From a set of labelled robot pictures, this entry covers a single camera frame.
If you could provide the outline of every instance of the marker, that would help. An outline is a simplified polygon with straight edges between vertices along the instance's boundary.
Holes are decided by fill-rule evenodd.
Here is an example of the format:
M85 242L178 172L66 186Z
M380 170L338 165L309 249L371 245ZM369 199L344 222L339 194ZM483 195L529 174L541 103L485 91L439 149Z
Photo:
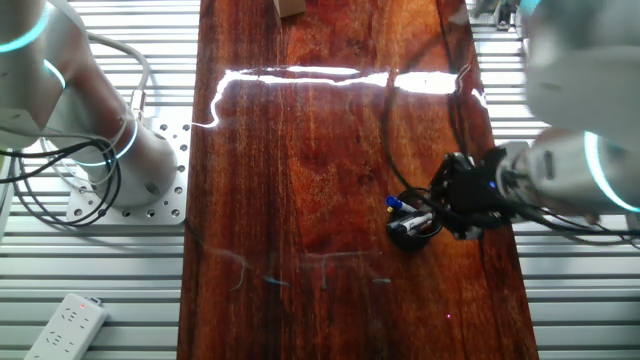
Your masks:
M388 227L397 235L409 234L411 230L423 227L432 219L433 215L430 213L418 217L407 216L398 221L390 223Z
M404 211L408 214L418 212L418 210L398 200L395 196L387 196L387 206L389 206L393 210Z

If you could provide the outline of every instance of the electrical outlet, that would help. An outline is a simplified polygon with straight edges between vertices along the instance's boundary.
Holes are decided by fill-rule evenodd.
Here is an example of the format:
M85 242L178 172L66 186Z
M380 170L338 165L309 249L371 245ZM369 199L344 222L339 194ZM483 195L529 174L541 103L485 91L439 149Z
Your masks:
M80 360L107 317L97 299L67 295L25 360Z

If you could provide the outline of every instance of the wood grain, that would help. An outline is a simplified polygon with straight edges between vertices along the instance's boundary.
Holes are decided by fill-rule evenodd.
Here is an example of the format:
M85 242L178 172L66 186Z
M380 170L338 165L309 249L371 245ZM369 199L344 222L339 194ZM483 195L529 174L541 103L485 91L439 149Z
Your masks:
M384 230L402 190L381 145L390 69L428 41L413 78L470 69L458 96L398 90L411 183L458 150L450 112L472 154L493 145L470 27L449 21L464 3L306 5L280 20L272 0L202 1L178 358L537 359L510 230L414 254Z

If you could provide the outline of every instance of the white cable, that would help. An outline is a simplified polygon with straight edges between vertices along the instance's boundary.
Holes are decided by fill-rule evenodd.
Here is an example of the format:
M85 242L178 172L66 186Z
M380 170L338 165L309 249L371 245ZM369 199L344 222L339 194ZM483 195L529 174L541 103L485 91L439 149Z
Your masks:
M51 149L49 148L49 146L47 146L47 143L45 141L44 138L40 138L40 146L42 147L42 151L44 152L48 152L51 151ZM98 186L101 185L107 181L109 181L109 178L111 178L113 176L113 174L115 173L116 170L116 163L117 163L117 159L113 161L113 166L111 167L111 170L109 170L109 173L100 181L97 182L93 182L91 180L87 180L87 179L83 179L81 177L78 176L78 174L74 171L71 171L71 169L69 169L69 167L67 166L67 164L63 161L60 161L60 164L62 164L62 166L69 172L69 174L71 174L71 176L73 176L74 178L85 182L89 185L92 186ZM53 171L56 172L56 174L58 174L58 176L60 176L60 178L66 182L67 184L69 184L71 187L73 187L74 189L81 191L81 192L87 192L87 193L96 193L97 191L93 190L93 189L89 189L86 186L78 186L77 184L74 184L72 181L70 181L69 179L67 179L66 176L64 176L63 173L60 172L60 170L58 170L55 166L52 167Z
M88 35L89 40L120 50L138 60L140 65L142 65L142 78L140 78L140 83L136 87L136 90L144 90L147 86L147 81L149 81L149 76L151 76L151 66L149 65L149 61L147 61L147 58L142 55L142 53L121 41L109 39L108 37L94 33L88 33Z
M40 138L40 147L42 148L43 152L49 151L44 138ZM64 166L64 168L67 169L69 174L73 175L74 177L77 177L77 175L74 172L72 172L71 169L69 169L67 167L67 165L64 163L64 160L60 161L60 164L62 164L62 166ZM60 172L60 170L57 168L57 166L54 165L51 168L53 169L53 171L56 172L56 174L58 174L58 176L60 177L60 179L62 179L62 181L66 182L67 185L71 186L72 188L74 188L74 189L76 189L78 191L86 191L88 193L95 193L95 190L93 190L93 189L88 189L86 187L85 187L85 189L83 189L81 186L78 186L78 185L74 184L73 181L67 179L67 177L64 176L64 174L62 172Z

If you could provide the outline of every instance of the cable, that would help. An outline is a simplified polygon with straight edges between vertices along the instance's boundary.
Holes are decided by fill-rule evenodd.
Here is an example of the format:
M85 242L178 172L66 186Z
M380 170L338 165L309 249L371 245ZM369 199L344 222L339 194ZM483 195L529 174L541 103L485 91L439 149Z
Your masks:
M13 183L16 181L22 181L24 179L28 179L30 177L36 176L40 173L42 173L43 171L45 171L46 169L52 167L53 165L55 165L56 163L58 163L60 160L65 159L71 155L73 155L74 153L88 147L88 146L93 146L94 143L93 142L86 142L86 143L81 143L75 146L70 146L68 148L64 148L58 151L67 151L66 153L60 154L57 157L55 157L53 160L49 161L48 163L46 163L45 165L37 168L36 170L30 172L30 173L26 173L26 174L21 174L20 176L16 176L13 178L6 178L6 179L0 179L0 184L8 184L8 183ZM0 155L5 155L11 158L34 158L33 155L39 155L39 154L21 154L21 153L16 153L16 152L5 152L5 151L0 151Z
M144 55L142 55L142 53L140 53L138 50L132 48L131 46L125 43L122 43L120 41L116 41L113 39L109 39L108 37L94 34L94 33L88 33L88 34L89 34L89 40L114 48L116 50L120 50L123 53L129 54L133 56L136 60L138 60L140 65L142 65L142 78L140 79L140 83L136 87L136 90L144 90L144 88L147 86L147 82L149 81L149 76L151 76L151 66L149 65L149 61L147 61L147 58L145 58Z
M443 25L443 29L444 31L448 30L448 26L444 26ZM400 183L402 183L402 185L405 187L405 189L407 191L409 191L409 193L422 200L422 202L424 202L426 205L430 206L434 212L436 212L437 214L439 214L440 216L447 218L451 221L455 221L455 222L459 222L459 223L463 223L463 224L467 224L467 225L473 225L473 226L477 226L480 228L486 228L486 229L496 229L499 228L503 225L502 221L498 220L498 219L489 219L489 218L479 218L479 217L463 217L459 214L456 214L453 211L447 210L444 208L444 206L434 200L431 200L425 196L423 196L422 194L420 194L418 191L416 191L416 189L409 184L409 182L405 179L405 177L402 175L402 173L400 172L400 170L398 169L398 167L396 166L394 160L393 160L393 154L391 153L391 149L390 149L390 145L389 145L389 130L388 130L388 126L389 126L389 122L390 122L390 117L391 117L391 109L393 107L393 103L395 101L396 98L396 87L394 86L395 83L395 79L398 75L402 75L405 73L410 72L414 67L416 67L420 61L433 49L435 48L437 45L439 45L441 43L441 40L438 38L432 38L430 40L428 40L423 46L422 48L416 52L416 54L409 60L409 62L407 62L407 64L405 65L404 68L402 68L401 70L399 70L397 73L394 74L394 71L392 70L389 73L389 77L387 79L387 88L388 88L388 94L387 94L387 98L385 99L384 102L384 108L382 110L382 114L380 115L380 127L381 127L381 137L382 137L382 147L385 153L385 156L387 158L387 161L389 162L389 167L391 168L391 170L393 171L394 175L396 176L396 178L400 181Z
M459 75L460 77L464 76L464 74L466 74L469 71L469 68L467 68L468 64L462 68L462 69L465 69L463 72L458 71L456 69L456 66L453 61L453 55L451 54L451 49L449 49L449 41L447 40L447 32L449 29L447 28L445 21L442 18L442 9L439 1L436 1L436 8L438 10L438 19L440 23L440 34L442 36L442 43L444 44L445 54L447 56L447 61L449 62L449 71L451 73L454 73L454 72L460 73ZM454 115L454 112L456 112L458 115L457 118L462 120L462 111L460 108L460 101L458 99L457 92L454 92L453 94L451 94L451 96L453 97L453 99L452 98L447 99L447 104L449 107L449 126L453 131L454 138L456 140L458 148L460 149L460 152L464 156L465 162L469 166L473 167L473 164L471 163L468 157L469 155L468 155L468 148L467 148L467 142L466 142L466 134L464 131L464 123L461 122L460 124L458 124L458 122L456 121L456 116Z
M44 151L48 151L48 146L46 144L46 141L44 138L40 138L40 146L42 147L42 149ZM67 166L67 164L64 163L64 161L60 161L60 164L62 164L62 166L69 172L69 174L71 174L71 176L73 176L74 178L85 182L87 184L89 184L90 186L98 186L98 185L102 185L104 184L111 176L113 176L113 173L115 172L115 166L111 167L111 170L107 173L107 175L102 178L100 181L96 181L93 182L91 180L87 180L87 179L83 179L81 177L79 177L75 172L71 171L71 169L69 169L69 167ZM96 193L95 190L89 190L86 187L82 187L79 186L77 184L74 184L72 181L70 181L69 179L67 179L66 176L64 176L64 174L62 172L60 172L60 170L58 170L55 166L53 167L53 171L56 172L56 174L58 174L58 176L64 181L66 182L69 186L73 187L74 189L78 190L78 191L83 191L83 192L87 192L87 193Z
M95 142L92 144L93 146L96 146L99 148L99 150L103 150L104 148L106 148L106 146L102 146L102 148L100 148L100 143ZM115 157L115 152L111 152L110 154L111 156L108 156L107 154L103 154L103 158L105 160L105 166L107 167L107 169L110 171L110 167L111 167L111 162L113 161L112 159ZM12 157L12 163L11 163L11 170L13 171L13 167L15 165L15 161L16 161L16 157ZM56 217L55 215L53 215L51 212L49 212L46 207L38 200L37 196L35 196L35 194L33 193L31 186L28 182L28 180L25 179L24 184L25 187L27 189L28 194L34 199L34 201L36 202L36 204L40 207L40 209L42 209L42 211L49 216L52 220L46 219L45 217L41 216L40 214L36 213L35 211L33 211L33 209L31 209L31 207L26 203L26 201L24 200L24 197L22 196L22 194L20 193L20 190L17 186L17 183L14 182L13 186L16 190L16 195L18 196L18 199L20 200L20 202L22 203L22 205L25 207L25 209L27 209L27 211L34 217L36 217L37 219L39 219L40 221L50 224L50 225L60 225L60 226L72 226L72 227L84 227L84 226L88 226L91 224L94 224L96 221L98 221L100 218L102 218L104 215L106 215L107 211L109 209L111 209L111 207L113 206L115 199L118 197L119 193L120 193L120 189L121 189L121 185L122 185L122 173L120 170L120 165L113 161L114 163L114 167L116 167L116 175L117 175L117 184L116 184L116 190L115 193L113 195L113 197L111 197L111 200L109 201L109 203L107 204L107 206L101 210L102 206L106 203L107 199L110 197L111 194L111 186L113 183L113 177L109 178L109 181L107 182L107 188L105 191L105 195L102 198L102 200L100 201L100 203L98 204L98 206L96 206L96 208L90 212L89 214L87 214L86 216L84 216L81 219L78 220L74 220L74 221L63 221L61 219L59 219L58 217ZM20 167L21 167L21 171L24 172L24 163L22 161L20 161ZM89 218L91 218L93 215L95 215L97 213L97 217L87 223L82 223L83 221L88 220Z
M610 231L611 231L611 230L607 229L606 227L604 227L604 226L602 226L602 225L600 225L600 224L596 224L596 226L597 226L597 227L599 227L599 228L601 228L601 229L602 229L602 230L604 230L605 232L610 232ZM634 242L633 242L633 240L636 240L637 238L635 238L635 237L630 237L630 238L628 238L628 239L627 239L627 238L625 238L625 237L624 237L624 236L622 236L622 235L619 235L619 237L620 237L620 240L625 241L625 242L628 242L628 243L629 243L629 245L633 246L636 250L640 250L640 245L638 245L638 244L636 244L636 243L634 243Z
M596 230L593 229L590 226L586 226L583 224L579 224L576 223L574 221L568 220L563 216L560 216L556 213L554 213L551 210L545 209L543 207L537 206L537 205L533 205L531 202L525 201L520 197L520 194L518 192L518 188L515 187L517 185L517 183L514 182L503 182L502 181L502 177L505 176L506 174L503 174L503 171L506 170L507 173L510 173L511 170L510 169L499 169L499 171L497 172L497 176L496 176L496 182L500 183L501 185L499 186L500 189L500 194L505 194L507 192L513 193L518 199L519 201L513 201L513 200L508 200L506 198L504 198L503 196L497 195L496 194L496 198L498 198L499 201L501 201L507 208L509 208L510 210L512 210L514 213L520 215L522 218L533 221L535 223L538 223L540 225L546 226L551 230L554 231L558 231L558 232L574 232L574 233L582 233L585 235L614 235L614 232L606 229L605 227L601 226L601 225L595 225L597 227L600 228L600 230ZM531 209L533 211L539 212L539 213L543 213L545 215L549 215L555 219L558 219L566 224L571 225L572 227L568 227L568 226L564 226L561 224L557 224L557 223L552 223L546 219L544 219L542 216L536 216L536 214L532 214L530 213L527 209ZM578 239L581 242L589 242L588 240L583 240L583 239Z
M127 122L123 122L122 127L120 128L120 131L118 132L118 134L114 137L113 140L109 141L106 138L102 137L102 136L97 136L97 135L86 135L86 134L64 134L62 133L62 131L57 130L57 129L53 129L53 128L46 128L46 130L50 130L50 131L54 131L58 134L34 134L34 133L27 133L27 132L22 132L22 131L17 131L14 129L9 129L3 126L0 126L0 131L4 131L4 132L8 132L10 134L14 134L14 135L19 135L19 136L28 136L28 137L40 137L40 136L44 136L46 138L78 138L78 139L88 139L88 140L96 140L96 141L103 141L105 143L109 143L109 147L105 150L102 151L102 153L109 153L111 151L115 151L115 146L116 144L120 141L120 139L122 138L122 136L124 135L124 132L127 128ZM43 153L40 153L39 155L42 154L54 154L54 153L61 153L61 151L56 150L56 151L49 151L47 149L46 143L44 142L43 138L40 138L40 145L43 148ZM109 177L111 177L113 175L113 173L115 172L115 166L112 167L111 171L106 175L106 177L104 177L102 180L97 181L97 182L92 182L90 180L86 180L83 178L80 178L77 176L77 174L73 171L71 171L71 169L68 168L67 164L65 164L64 162L60 162L62 164L62 166L75 178L79 179L80 181L86 182L88 183L90 186L98 186L101 185L103 183L105 183L107 181L107 179ZM60 178L66 182L69 186L80 190L80 191L86 191L89 193L94 193L94 190L89 190L89 189L82 189L81 186L78 186L76 184L74 184L73 182L71 182L69 179L67 179L55 166L53 167L53 170L56 172L56 174L58 174L60 176Z

